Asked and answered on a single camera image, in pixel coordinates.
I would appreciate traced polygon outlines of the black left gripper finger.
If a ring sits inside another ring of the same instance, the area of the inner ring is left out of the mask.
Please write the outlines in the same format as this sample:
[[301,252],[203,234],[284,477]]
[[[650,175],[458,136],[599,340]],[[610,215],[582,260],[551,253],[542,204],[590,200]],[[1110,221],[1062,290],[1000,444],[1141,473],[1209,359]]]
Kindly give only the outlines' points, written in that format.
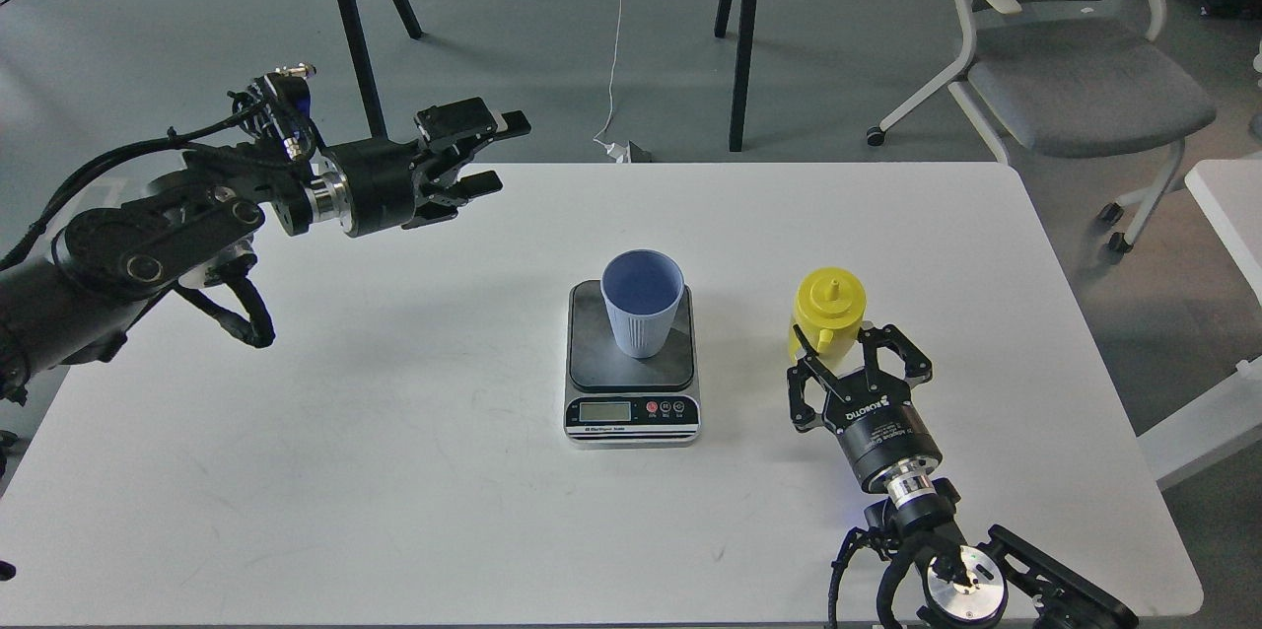
[[502,189],[502,181],[493,171],[483,174],[466,176],[452,184],[438,184],[433,181],[419,184],[416,207],[413,217],[401,225],[404,230],[425,229],[425,226],[447,222],[458,216],[458,211],[469,201]]
[[522,111],[493,112],[482,99],[430,106],[415,112],[422,149],[414,163],[416,181],[425,184],[451,184],[461,168],[496,140],[531,133]]

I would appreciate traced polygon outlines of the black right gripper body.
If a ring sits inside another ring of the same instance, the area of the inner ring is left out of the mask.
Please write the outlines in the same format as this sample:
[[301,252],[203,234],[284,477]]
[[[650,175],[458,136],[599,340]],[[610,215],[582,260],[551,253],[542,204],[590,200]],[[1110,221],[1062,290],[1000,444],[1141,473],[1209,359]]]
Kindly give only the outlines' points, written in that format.
[[911,389],[888,373],[875,373],[873,381],[864,373],[852,373],[827,395],[827,427],[864,493],[883,493],[899,464],[910,461],[914,470],[933,472],[943,461],[912,404]]

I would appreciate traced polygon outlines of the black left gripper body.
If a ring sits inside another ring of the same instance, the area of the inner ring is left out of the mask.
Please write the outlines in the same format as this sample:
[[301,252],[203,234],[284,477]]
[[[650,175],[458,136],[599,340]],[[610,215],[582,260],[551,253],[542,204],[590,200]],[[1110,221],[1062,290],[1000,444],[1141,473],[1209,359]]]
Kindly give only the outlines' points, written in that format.
[[445,221],[445,206],[422,192],[434,153],[419,140],[370,138],[316,157],[316,221],[338,221],[347,237]]

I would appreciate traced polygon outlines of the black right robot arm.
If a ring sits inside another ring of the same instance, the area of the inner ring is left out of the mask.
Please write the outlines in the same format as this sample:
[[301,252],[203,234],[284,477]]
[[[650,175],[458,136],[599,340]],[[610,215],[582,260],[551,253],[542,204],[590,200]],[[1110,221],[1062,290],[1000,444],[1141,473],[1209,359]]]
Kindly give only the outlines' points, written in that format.
[[862,323],[861,368],[838,376],[798,326],[787,369],[790,418],[799,432],[825,428],[838,441],[862,491],[876,496],[864,525],[843,538],[827,590],[827,625],[839,624],[840,584],[856,552],[886,562],[875,606],[882,628],[897,628],[893,602],[911,571],[920,577],[919,619],[929,628],[996,628],[1011,590],[1034,602],[1036,628],[1136,628],[1140,616],[1005,525],[972,544],[955,520],[959,494],[938,479],[941,464],[912,389],[933,376],[933,361],[896,326]]

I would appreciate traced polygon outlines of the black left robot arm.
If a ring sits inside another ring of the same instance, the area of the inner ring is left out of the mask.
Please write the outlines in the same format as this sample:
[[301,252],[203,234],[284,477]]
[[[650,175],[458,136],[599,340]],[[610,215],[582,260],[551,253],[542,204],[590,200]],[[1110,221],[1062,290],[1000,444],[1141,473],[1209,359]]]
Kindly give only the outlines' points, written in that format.
[[[328,145],[310,117],[312,75],[302,63],[257,76],[231,93],[228,117],[114,148],[54,189],[3,256],[4,399],[27,403],[28,383],[50,368],[111,360],[138,320],[172,293],[235,340],[268,347],[273,320],[249,282],[265,205],[292,237],[326,221],[347,237],[425,229],[501,189],[492,172],[461,171],[487,145],[531,130],[522,112],[464,99],[416,112],[416,140]],[[180,152],[180,171],[151,181],[144,197],[76,213],[35,256],[50,221],[87,184],[167,150]]]

